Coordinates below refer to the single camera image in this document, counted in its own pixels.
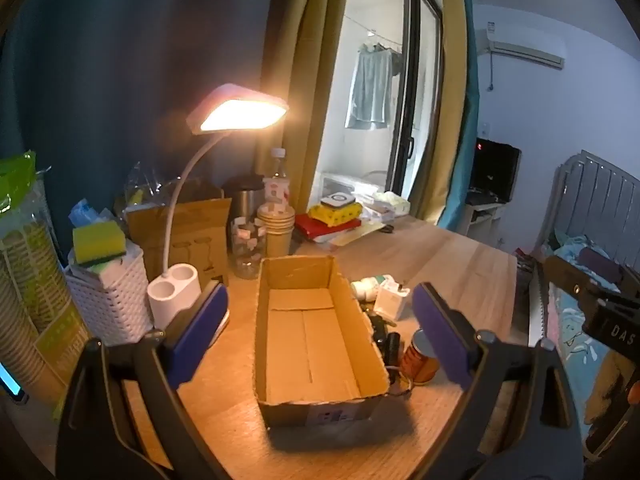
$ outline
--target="sliding glass door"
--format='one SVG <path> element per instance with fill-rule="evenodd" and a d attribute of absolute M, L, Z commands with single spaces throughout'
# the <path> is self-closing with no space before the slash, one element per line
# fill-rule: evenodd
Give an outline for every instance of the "sliding glass door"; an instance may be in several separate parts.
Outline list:
<path fill-rule="evenodd" d="M 439 27 L 427 0 L 347 0 L 310 205 L 338 189 L 404 195 L 429 153 Z"/>

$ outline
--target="tin can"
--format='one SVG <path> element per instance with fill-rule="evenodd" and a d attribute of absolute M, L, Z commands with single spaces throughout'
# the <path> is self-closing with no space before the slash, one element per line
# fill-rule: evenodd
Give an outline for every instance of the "tin can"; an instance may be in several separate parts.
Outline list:
<path fill-rule="evenodd" d="M 439 369 L 440 363 L 435 358 L 426 334 L 423 330 L 418 330 L 402 356 L 400 373 L 419 386 L 431 381 Z"/>

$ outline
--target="yellow curtain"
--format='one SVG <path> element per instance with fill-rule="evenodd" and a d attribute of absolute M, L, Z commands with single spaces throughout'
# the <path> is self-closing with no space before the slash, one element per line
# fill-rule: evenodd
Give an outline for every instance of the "yellow curtain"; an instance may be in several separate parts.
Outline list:
<path fill-rule="evenodd" d="M 285 99 L 290 110 L 258 138 L 255 171 L 268 171 L 272 147 L 285 148 L 290 203 L 297 212 L 306 211 L 318 163 L 345 3 L 272 0 L 262 89 Z"/>
<path fill-rule="evenodd" d="M 444 78 L 433 158 L 423 159 L 409 196 L 411 213 L 437 223 L 447 203 L 466 89 L 465 0 L 442 0 Z"/>

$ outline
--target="blue curtain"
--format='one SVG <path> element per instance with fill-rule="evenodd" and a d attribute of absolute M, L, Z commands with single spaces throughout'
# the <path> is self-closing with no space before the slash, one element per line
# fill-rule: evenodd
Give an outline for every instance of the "blue curtain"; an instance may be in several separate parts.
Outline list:
<path fill-rule="evenodd" d="M 466 11 L 466 93 L 462 113 L 462 132 L 458 141 L 458 154 L 453 167 L 447 205 L 438 226 L 455 231 L 465 209 L 466 192 L 471 181 L 476 138 L 478 137 L 478 54 L 474 28 L 473 0 L 465 0 Z"/>
<path fill-rule="evenodd" d="M 137 161 L 165 178 L 204 140 L 185 116 L 213 88 L 260 87 L 270 0 L 26 0 L 0 59 L 0 157 L 32 149 L 60 246 L 71 206 L 110 208 Z M 254 137 L 200 167 L 216 184 L 251 170 Z"/>

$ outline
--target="wall outlet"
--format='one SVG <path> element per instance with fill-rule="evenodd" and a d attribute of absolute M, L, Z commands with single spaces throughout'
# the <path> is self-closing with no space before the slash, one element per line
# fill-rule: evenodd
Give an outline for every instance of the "wall outlet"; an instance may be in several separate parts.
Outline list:
<path fill-rule="evenodd" d="M 481 139 L 488 139 L 491 134 L 491 123 L 482 123 L 480 125 L 480 131 L 478 132 L 478 137 Z"/>

